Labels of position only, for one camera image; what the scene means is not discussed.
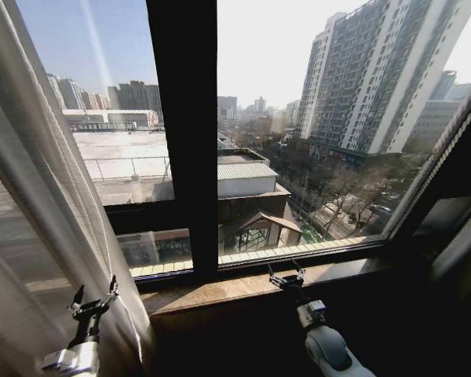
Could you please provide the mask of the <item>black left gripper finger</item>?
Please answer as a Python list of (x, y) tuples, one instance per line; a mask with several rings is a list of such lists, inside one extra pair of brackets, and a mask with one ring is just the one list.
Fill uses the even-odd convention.
[(115, 301), (119, 296), (118, 292), (118, 282), (116, 275), (111, 277), (111, 282), (109, 286), (108, 293), (100, 300), (101, 306), (109, 306), (111, 302)]
[(75, 295), (71, 303), (67, 306), (67, 310), (72, 316), (77, 316), (83, 312), (82, 300), (84, 296), (85, 285), (82, 284), (79, 289), (75, 292)]

